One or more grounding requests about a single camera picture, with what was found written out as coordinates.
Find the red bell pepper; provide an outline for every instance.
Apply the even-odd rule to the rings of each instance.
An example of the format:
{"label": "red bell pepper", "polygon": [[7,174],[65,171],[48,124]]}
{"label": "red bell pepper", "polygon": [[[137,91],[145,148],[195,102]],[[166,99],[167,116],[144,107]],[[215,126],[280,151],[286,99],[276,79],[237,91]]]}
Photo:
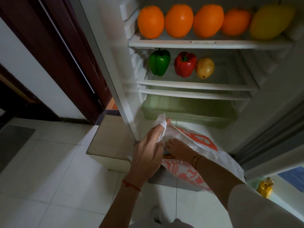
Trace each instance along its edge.
{"label": "red bell pepper", "polygon": [[193,53],[181,52],[174,61],[174,69],[178,76],[189,77],[192,74],[197,58]]}

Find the bracelet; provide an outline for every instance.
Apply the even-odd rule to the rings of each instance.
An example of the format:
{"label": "bracelet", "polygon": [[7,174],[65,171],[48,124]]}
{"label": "bracelet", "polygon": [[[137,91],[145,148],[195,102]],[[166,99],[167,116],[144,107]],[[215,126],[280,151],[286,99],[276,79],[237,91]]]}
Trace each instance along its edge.
{"label": "bracelet", "polygon": [[196,170],[196,163],[201,157],[203,157],[203,156],[200,154],[197,154],[192,158],[191,165],[195,170]]}
{"label": "bracelet", "polygon": [[128,182],[125,181],[125,180],[122,180],[122,182],[123,182],[124,184],[126,184],[126,187],[131,186],[131,187],[133,187],[134,189],[138,190],[139,192],[141,191],[138,187],[136,187],[135,185],[132,185],[132,184],[128,183]]}

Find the green translucent drawer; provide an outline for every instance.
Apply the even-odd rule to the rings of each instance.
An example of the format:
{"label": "green translucent drawer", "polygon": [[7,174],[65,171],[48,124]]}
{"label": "green translucent drawer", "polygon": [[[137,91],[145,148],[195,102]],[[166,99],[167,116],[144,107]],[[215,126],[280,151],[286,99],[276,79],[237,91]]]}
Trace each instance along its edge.
{"label": "green translucent drawer", "polygon": [[227,100],[148,94],[141,109],[148,120],[156,120],[159,114],[165,113],[166,117],[173,121],[191,122],[216,128],[225,128],[237,119],[231,101]]}

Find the plastic bag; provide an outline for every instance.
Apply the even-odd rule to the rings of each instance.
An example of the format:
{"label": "plastic bag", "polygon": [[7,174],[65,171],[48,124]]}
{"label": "plastic bag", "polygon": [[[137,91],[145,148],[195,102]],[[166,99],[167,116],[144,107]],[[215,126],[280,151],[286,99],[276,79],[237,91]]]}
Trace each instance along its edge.
{"label": "plastic bag", "polygon": [[[210,138],[192,130],[174,127],[171,124],[167,125],[165,114],[160,114],[152,127],[159,124],[165,129],[159,136],[158,142],[162,141],[163,144],[165,144],[170,138],[177,138],[199,154],[221,165],[233,173],[237,178],[245,182],[244,170],[241,166],[230,157],[228,153],[222,151],[222,149]],[[190,164],[175,159],[163,159],[162,165],[174,176],[177,176],[190,184],[199,186],[204,190],[210,190],[200,174]]]}

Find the gold bracelet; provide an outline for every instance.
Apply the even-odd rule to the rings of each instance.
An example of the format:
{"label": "gold bracelet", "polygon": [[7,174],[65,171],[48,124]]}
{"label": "gold bracelet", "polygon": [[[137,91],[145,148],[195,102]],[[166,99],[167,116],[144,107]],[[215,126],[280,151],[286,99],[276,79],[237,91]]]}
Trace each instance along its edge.
{"label": "gold bracelet", "polygon": [[203,157],[203,156],[200,154],[197,154],[192,158],[191,165],[195,170],[196,170],[196,163],[201,157]]}

